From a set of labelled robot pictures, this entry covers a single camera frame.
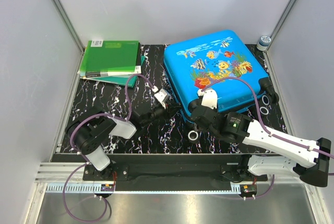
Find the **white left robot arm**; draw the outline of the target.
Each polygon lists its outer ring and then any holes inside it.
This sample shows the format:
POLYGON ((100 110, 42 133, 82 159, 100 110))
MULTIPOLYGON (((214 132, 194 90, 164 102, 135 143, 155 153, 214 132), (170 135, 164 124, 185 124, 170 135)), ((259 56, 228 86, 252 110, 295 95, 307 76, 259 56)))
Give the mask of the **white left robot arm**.
POLYGON ((71 147, 94 167, 101 180, 112 176, 111 161, 102 148, 110 136, 130 139, 147 125, 159 119, 169 119, 181 109, 181 104, 170 100, 158 103, 150 110, 132 110, 129 121, 112 116, 99 107, 92 107, 65 130, 71 147))

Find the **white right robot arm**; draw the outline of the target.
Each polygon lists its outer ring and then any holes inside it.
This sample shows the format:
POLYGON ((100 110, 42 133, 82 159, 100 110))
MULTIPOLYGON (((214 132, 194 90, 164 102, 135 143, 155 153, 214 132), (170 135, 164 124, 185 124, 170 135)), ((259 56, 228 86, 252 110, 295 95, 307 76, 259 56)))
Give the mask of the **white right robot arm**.
POLYGON ((200 130, 210 132, 227 143, 258 146, 276 153, 273 157, 251 155, 237 167, 238 177, 249 180, 253 176, 279 174, 298 177, 306 184, 327 187, 331 141, 326 138, 308 140, 272 128, 247 115, 219 113, 212 106, 199 105, 190 115, 200 130))

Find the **blue suitcase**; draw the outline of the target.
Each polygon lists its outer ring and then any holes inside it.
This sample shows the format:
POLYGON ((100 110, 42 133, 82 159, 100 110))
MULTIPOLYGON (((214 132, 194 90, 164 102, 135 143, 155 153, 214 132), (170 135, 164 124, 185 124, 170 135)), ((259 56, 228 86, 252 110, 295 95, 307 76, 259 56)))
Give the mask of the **blue suitcase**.
POLYGON ((216 91, 218 112, 244 114, 264 102, 279 101, 266 71, 231 30, 169 45, 164 50, 163 66, 187 125, 188 105, 201 100, 199 89, 216 91))

